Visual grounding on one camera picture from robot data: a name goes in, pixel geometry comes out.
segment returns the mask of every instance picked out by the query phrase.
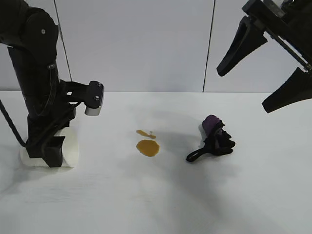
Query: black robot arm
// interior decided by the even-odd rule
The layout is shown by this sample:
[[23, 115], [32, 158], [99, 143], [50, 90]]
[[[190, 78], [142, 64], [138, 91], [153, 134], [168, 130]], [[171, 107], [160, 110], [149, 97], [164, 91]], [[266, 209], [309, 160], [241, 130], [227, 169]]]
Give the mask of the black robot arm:
[[245, 16], [227, 54], [217, 68], [226, 75], [247, 55], [265, 44], [267, 32], [304, 68], [292, 76], [263, 103], [269, 113], [292, 103], [312, 98], [312, 1], [284, 0], [277, 6], [272, 0], [249, 0]]
[[[43, 158], [50, 167], [62, 165], [64, 137], [55, 133], [69, 126], [82, 102], [87, 115], [98, 115], [104, 92], [97, 81], [84, 85], [59, 79], [58, 36], [58, 26], [44, 10], [30, 7], [23, 0], [0, 1], [0, 43], [8, 45], [28, 110], [28, 140], [19, 142], [30, 158]], [[0, 108], [17, 135], [2, 103]]]

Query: black cable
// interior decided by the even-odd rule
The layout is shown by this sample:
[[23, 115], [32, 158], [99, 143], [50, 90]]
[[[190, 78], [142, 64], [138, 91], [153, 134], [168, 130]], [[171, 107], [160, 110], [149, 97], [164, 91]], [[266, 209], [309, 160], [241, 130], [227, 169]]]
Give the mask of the black cable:
[[12, 132], [14, 133], [14, 135], [15, 135], [16, 139], [18, 140], [18, 142], [20, 143], [20, 145], [21, 145], [22, 147], [26, 147], [26, 143], [25, 143], [25, 142], [23, 141], [23, 139], [20, 137], [19, 132], [17, 131], [17, 129], [16, 129], [16, 127], [15, 127], [13, 121], [11, 120], [11, 118], [10, 118], [8, 112], [6, 111], [6, 109], [5, 109], [5, 107], [4, 107], [4, 105], [3, 105], [3, 103], [2, 103], [1, 100], [0, 100], [0, 110], [1, 110], [1, 112], [2, 112], [2, 114], [3, 114], [3, 116], [4, 116], [4, 118], [5, 118], [6, 121], [8, 122], [8, 124], [9, 124], [9, 126], [10, 126]]
[[59, 118], [56, 118], [55, 120], [53, 120], [39, 135], [38, 137], [36, 137], [36, 140], [33, 142], [27, 142], [25, 143], [23, 141], [23, 139], [21, 138], [18, 130], [16, 129], [13, 121], [11, 120], [8, 112], [6, 111], [2, 101], [0, 100], [0, 110], [5, 118], [5, 120], [7, 121], [7, 123], [9, 124], [12, 132], [14, 133], [14, 136], [16, 137], [16, 139], [18, 140], [18, 142], [20, 143], [20, 145], [24, 148], [28, 148], [28, 147], [32, 147], [34, 145], [36, 145], [41, 138], [54, 127], [54, 124], [58, 121], [60, 121], [67, 113], [71, 112], [73, 109], [75, 109], [76, 107], [78, 107], [81, 104], [81, 102], [76, 103], [75, 105], [71, 106], [71, 108], [69, 108], [67, 111], [65, 111]]

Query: white cylindrical base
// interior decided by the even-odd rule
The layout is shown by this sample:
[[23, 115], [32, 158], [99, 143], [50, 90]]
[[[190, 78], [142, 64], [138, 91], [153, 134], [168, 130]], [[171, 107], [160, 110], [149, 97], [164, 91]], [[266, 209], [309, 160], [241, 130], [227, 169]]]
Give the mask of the white cylindrical base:
[[[79, 145], [76, 133], [70, 127], [59, 130], [54, 136], [65, 137], [62, 145], [62, 167], [74, 168], [79, 162]], [[30, 167], [48, 167], [42, 158], [29, 158], [26, 148], [21, 148], [20, 158], [23, 164]]]

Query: purple object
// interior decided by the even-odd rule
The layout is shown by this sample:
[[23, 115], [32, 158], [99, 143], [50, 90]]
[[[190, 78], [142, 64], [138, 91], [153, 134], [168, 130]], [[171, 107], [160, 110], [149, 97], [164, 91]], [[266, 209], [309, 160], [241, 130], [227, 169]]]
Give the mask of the purple object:
[[205, 131], [206, 136], [209, 136], [211, 130], [215, 127], [217, 123], [220, 122], [220, 119], [217, 116], [209, 115], [204, 121], [203, 121], [203, 129]]

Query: brown liquid spill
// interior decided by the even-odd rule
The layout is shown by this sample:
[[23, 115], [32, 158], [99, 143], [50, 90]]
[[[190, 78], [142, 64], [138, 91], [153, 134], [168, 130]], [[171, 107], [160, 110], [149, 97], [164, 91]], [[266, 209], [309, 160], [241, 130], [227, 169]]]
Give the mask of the brown liquid spill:
[[151, 134], [148, 134], [148, 133], [146, 133], [143, 130], [137, 130], [136, 133], [138, 133], [138, 134], [140, 134], [141, 136], [144, 136], [144, 137], [149, 137], [150, 139], [155, 139], [156, 138], [156, 136], [152, 135], [152, 132], [151, 132]]
[[159, 152], [159, 145], [154, 140], [142, 140], [136, 148], [145, 156], [154, 157]]

